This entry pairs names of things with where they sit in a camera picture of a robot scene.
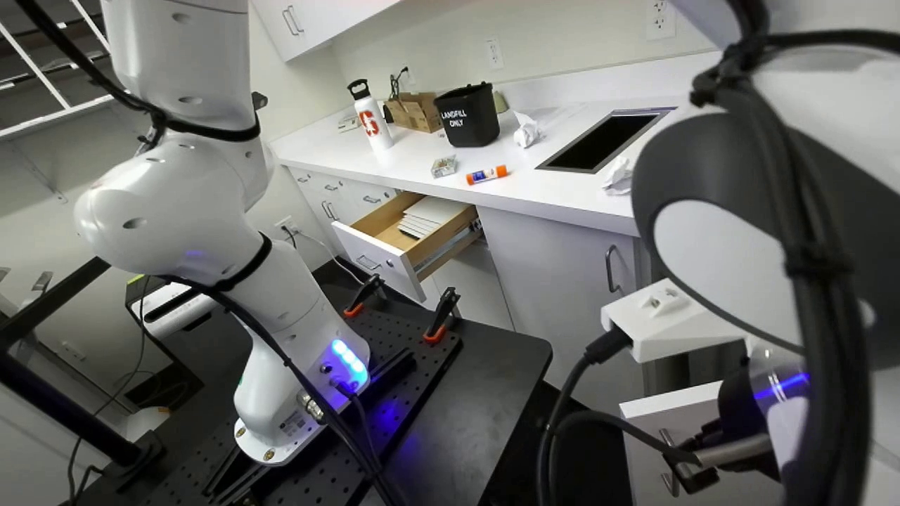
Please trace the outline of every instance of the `electrical outlet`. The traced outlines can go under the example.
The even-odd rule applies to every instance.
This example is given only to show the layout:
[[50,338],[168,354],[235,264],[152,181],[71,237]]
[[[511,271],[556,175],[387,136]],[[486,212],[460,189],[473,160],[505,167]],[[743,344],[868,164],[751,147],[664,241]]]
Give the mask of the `electrical outlet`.
[[278,234],[285,234],[285,238],[293,238],[293,237],[297,237],[297,222],[289,217],[289,213],[285,213],[278,222],[276,222],[276,230]]
[[674,36],[674,7],[668,0],[645,0],[646,2],[646,39],[673,39]]
[[490,39],[490,43],[483,46],[483,54],[486,54],[486,66],[490,66],[493,71],[504,68],[504,52],[500,52],[500,43],[497,43],[497,39]]

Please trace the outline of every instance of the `sink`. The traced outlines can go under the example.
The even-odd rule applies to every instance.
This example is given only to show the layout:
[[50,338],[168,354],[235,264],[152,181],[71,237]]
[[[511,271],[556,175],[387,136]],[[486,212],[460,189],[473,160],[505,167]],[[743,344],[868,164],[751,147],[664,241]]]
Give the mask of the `sink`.
[[595,175],[608,160],[642,139],[656,122],[660,122],[674,106],[652,111],[616,111],[585,136],[555,151],[538,168],[543,171],[581,171]]

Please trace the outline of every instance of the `blue led light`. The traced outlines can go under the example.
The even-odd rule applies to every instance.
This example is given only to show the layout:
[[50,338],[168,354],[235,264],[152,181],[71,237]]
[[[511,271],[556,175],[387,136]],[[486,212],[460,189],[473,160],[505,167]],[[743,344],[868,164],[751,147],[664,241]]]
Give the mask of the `blue led light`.
[[366,385],[369,383],[366,362],[344,340],[335,340],[331,352],[348,369],[348,376],[351,376],[355,385]]
[[[784,396],[794,396],[802,385],[809,385],[808,371],[798,371],[794,376],[780,379],[780,387]],[[775,400],[775,392],[770,385],[753,392],[757,403],[770,403]]]

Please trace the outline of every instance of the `wall cabinet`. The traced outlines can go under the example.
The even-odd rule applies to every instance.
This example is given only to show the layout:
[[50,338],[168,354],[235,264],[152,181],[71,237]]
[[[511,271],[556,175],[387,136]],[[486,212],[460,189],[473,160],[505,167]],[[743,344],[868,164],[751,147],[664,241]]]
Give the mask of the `wall cabinet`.
[[[602,335],[600,307],[649,281],[645,251],[638,238],[563,222],[493,208],[477,208],[477,217],[511,324],[555,347],[545,379],[560,387],[585,347]],[[618,354],[590,369],[573,396],[612,413],[621,400],[645,396],[645,371]]]
[[360,25],[398,0],[252,0],[272,47],[285,61]]

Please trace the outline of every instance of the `black cable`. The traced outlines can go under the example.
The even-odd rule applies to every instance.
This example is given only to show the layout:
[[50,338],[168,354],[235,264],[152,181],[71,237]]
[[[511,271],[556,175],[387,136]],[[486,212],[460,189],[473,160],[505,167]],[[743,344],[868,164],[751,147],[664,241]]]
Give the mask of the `black cable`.
[[578,385],[581,373],[588,371],[588,365],[593,362],[604,362],[612,354],[618,354],[621,348],[630,347],[630,338],[621,328],[611,328],[608,335],[595,338],[588,348],[585,357],[570,369],[570,373],[563,383],[563,392],[552,407],[552,416],[543,428],[540,444],[538,444],[538,503],[540,506],[552,506],[555,496],[552,496],[552,475],[548,475],[548,452],[552,452],[552,439],[556,432],[556,424],[563,418],[563,407],[570,400],[570,392]]
[[36,2],[36,0],[16,0],[16,7],[24,12],[24,18],[65,54],[71,57],[98,87],[103,87],[119,104],[134,111],[134,112],[145,112],[154,125],[154,139],[150,141],[150,147],[154,147],[165,129],[178,129],[178,133],[190,133],[190,136],[203,136],[203,139],[217,139],[217,141],[227,141],[227,144],[241,144],[241,141],[252,141],[258,139],[258,122],[252,122],[252,127],[247,129],[213,129],[213,127],[203,127],[203,125],[190,125],[190,122],[180,122],[172,119],[165,111],[141,102],[137,95],[128,95],[120,84],[116,84],[113,80],[107,80],[81,52],[79,46],[74,46],[60,29],[55,22],[48,18],[48,12]]
[[[823,196],[816,189],[816,171],[787,144],[787,129],[765,106],[765,99],[744,84],[743,91],[720,91],[720,104],[751,127],[763,151],[780,149],[780,160],[763,167],[768,167],[765,177],[784,251],[816,246],[840,255]],[[816,387],[798,455],[803,473],[794,473],[798,484],[787,484],[787,503],[857,503],[871,424],[857,305],[847,275],[794,275],[794,288]]]
[[548,473],[552,473],[548,499],[556,499],[556,479],[563,475],[563,473],[560,473],[560,439],[563,439],[569,431],[578,428],[578,424],[612,428],[612,431],[621,431],[621,432],[638,439],[642,444],[657,451],[660,455],[668,455],[668,459],[674,459],[674,462],[701,463],[692,452],[678,451],[678,447],[668,447],[666,442],[645,432],[642,428],[636,428],[636,424],[630,424],[630,421],[625,421],[625,418],[618,418],[618,416],[611,416],[611,413],[602,413],[602,411],[576,411],[576,413],[569,413],[569,416],[560,421],[560,428],[556,428],[556,432],[555,432],[555,439],[552,439],[552,447],[548,447]]
[[16,0],[16,7],[24,12],[24,18],[65,54],[71,57],[98,87],[103,87],[116,102],[120,102],[128,111],[150,112],[150,106],[120,91],[113,80],[107,80],[81,52],[74,46],[55,22],[48,18],[44,8],[40,8],[33,0]]
[[387,506],[403,506],[403,496],[393,490],[393,484],[377,469],[377,463],[369,459],[366,451],[360,451],[362,444],[351,435],[351,428],[341,418],[341,413],[330,406],[330,400],[307,379],[307,373],[293,362],[293,357],[278,347],[278,340],[247,313],[241,310],[235,302],[231,302],[227,296],[209,289],[203,283],[193,281],[182,281],[199,292],[204,292],[209,298],[213,298],[217,305],[223,305],[231,314],[235,314],[261,344],[266,344],[280,365],[300,383],[300,387],[313,396],[313,403],[323,411],[327,428],[335,431],[335,435],[344,442],[344,447],[351,452],[355,462],[360,462],[360,466],[366,469],[369,482],[373,484],[373,490],[382,496],[382,501]]
[[366,283],[360,275],[355,275],[351,268],[344,264],[341,255],[331,255],[331,251],[330,251],[323,241],[315,241],[315,238],[307,237],[303,230],[289,230],[287,226],[280,226],[280,230],[285,230],[285,237],[289,238],[293,251],[300,254],[300,246],[297,246],[297,238],[294,238],[294,237],[300,237],[300,238],[313,241],[315,247],[321,247],[321,251],[335,261],[335,268],[344,271],[356,288]]
[[812,47],[812,46],[857,46],[886,54],[900,54],[900,36],[889,30],[809,30],[809,33],[770,33],[770,47]]
[[[137,313],[141,313],[141,317],[137,317],[137,327],[141,327],[141,335],[137,335],[137,359],[134,359],[131,371],[124,376],[124,383],[100,403],[100,407],[92,411],[92,416],[100,416],[100,413],[124,394],[124,387],[131,385],[131,379],[137,376],[137,371],[141,371],[141,365],[143,365],[143,352],[145,352],[145,338],[150,338],[150,335],[145,335],[145,327],[143,327],[143,298],[145,298],[145,289],[150,289],[150,279],[143,275],[143,281],[141,281],[141,307],[137,307]],[[74,444],[74,451],[71,451],[71,455],[67,455],[67,463],[65,463],[67,503],[71,503],[71,506],[79,503],[79,496],[81,496],[85,486],[88,486],[88,475],[89,475],[89,469],[96,469],[96,466],[88,466],[85,475],[81,475],[81,482],[79,482],[79,486],[76,486],[76,459],[79,459],[81,442],[85,442],[85,439],[79,435],[76,444]]]
[[380,459],[377,459],[377,444],[373,444],[373,435],[372,435],[372,428],[369,428],[366,407],[362,407],[360,396],[348,396],[348,403],[355,406],[355,411],[356,411],[356,416],[360,416],[360,431],[362,431],[362,439],[366,439],[366,444],[369,444],[369,452],[372,452],[372,459],[380,463]]

